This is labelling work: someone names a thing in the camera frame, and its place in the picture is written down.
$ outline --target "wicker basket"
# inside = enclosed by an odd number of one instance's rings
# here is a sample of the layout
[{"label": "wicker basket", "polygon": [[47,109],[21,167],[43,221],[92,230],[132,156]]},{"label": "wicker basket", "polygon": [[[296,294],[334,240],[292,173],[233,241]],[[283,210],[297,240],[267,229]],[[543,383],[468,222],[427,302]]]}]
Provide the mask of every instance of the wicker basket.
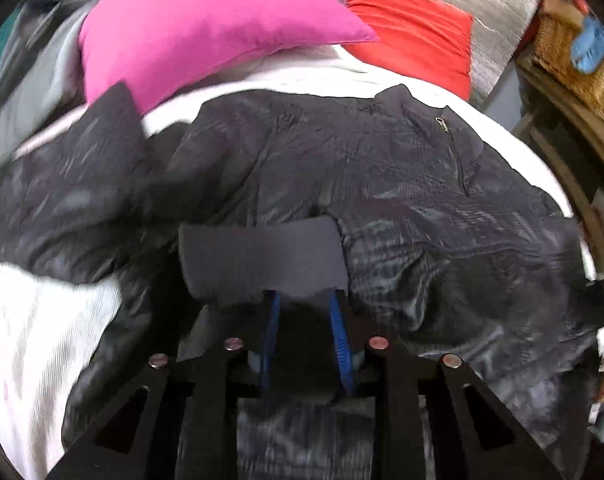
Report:
[{"label": "wicker basket", "polygon": [[582,31],[583,16],[562,0],[544,0],[533,61],[577,95],[604,121],[604,62],[592,74],[571,64],[571,44]]}]

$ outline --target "metal zipper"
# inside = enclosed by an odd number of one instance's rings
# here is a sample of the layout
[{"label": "metal zipper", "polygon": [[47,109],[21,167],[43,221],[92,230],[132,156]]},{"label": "metal zipper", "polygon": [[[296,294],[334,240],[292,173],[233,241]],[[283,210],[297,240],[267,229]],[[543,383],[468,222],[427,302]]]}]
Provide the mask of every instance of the metal zipper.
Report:
[{"label": "metal zipper", "polygon": [[441,117],[436,117],[435,121],[440,125],[442,131],[447,134],[448,137],[448,146],[451,148],[451,154],[453,155],[453,175],[458,181],[458,186],[462,193],[468,196],[466,192],[466,187],[464,186],[464,179],[462,178],[462,163],[460,162],[460,158],[458,157],[458,152],[456,152],[455,146],[453,145],[453,136],[451,136],[451,131],[448,129],[447,123],[445,123],[444,119]]}]

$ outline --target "orange-red cushion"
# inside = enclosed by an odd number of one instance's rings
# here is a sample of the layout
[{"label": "orange-red cushion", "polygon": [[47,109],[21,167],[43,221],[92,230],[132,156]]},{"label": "orange-red cushion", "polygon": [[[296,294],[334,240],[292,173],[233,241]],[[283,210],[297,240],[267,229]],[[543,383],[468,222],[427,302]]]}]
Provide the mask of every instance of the orange-red cushion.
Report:
[{"label": "orange-red cushion", "polygon": [[379,43],[345,45],[358,59],[468,100],[473,16],[439,0],[347,0]]}]

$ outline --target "white bed sheet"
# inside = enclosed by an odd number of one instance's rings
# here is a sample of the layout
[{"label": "white bed sheet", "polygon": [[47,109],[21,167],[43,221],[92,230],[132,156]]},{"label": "white bed sheet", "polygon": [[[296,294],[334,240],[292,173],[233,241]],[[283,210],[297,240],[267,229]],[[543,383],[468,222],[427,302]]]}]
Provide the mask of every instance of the white bed sheet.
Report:
[{"label": "white bed sheet", "polygon": [[[467,102],[425,81],[397,75],[355,59],[339,46],[300,48],[224,72],[227,82],[173,98],[143,120],[147,135],[175,121],[191,122],[200,106],[222,94],[270,89],[319,96],[373,97],[404,84],[425,104],[449,106],[530,184],[545,190],[568,218],[566,195],[528,146]],[[22,156],[65,132],[86,111],[79,107],[32,137]],[[585,274],[595,271],[582,244]],[[0,264],[0,442],[26,480],[40,480],[63,454],[61,424],[69,391],[120,305],[114,279],[73,286]]]}]

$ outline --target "bolt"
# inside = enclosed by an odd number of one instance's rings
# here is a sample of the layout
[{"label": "bolt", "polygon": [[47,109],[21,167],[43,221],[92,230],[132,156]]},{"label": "bolt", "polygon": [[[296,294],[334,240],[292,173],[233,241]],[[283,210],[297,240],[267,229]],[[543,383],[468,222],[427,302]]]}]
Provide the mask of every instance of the bolt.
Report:
[{"label": "bolt", "polygon": [[462,359],[460,359],[455,354],[446,354],[442,358],[442,362],[449,368],[460,368],[460,365],[462,364]]},{"label": "bolt", "polygon": [[169,357],[166,354],[153,354],[149,359],[148,363],[151,368],[159,370],[169,364]]},{"label": "bolt", "polygon": [[239,350],[244,346],[244,342],[239,337],[230,337],[224,341],[224,348],[227,350]]},{"label": "bolt", "polygon": [[374,350],[386,350],[388,348],[388,339],[377,335],[368,340],[368,345]]}]

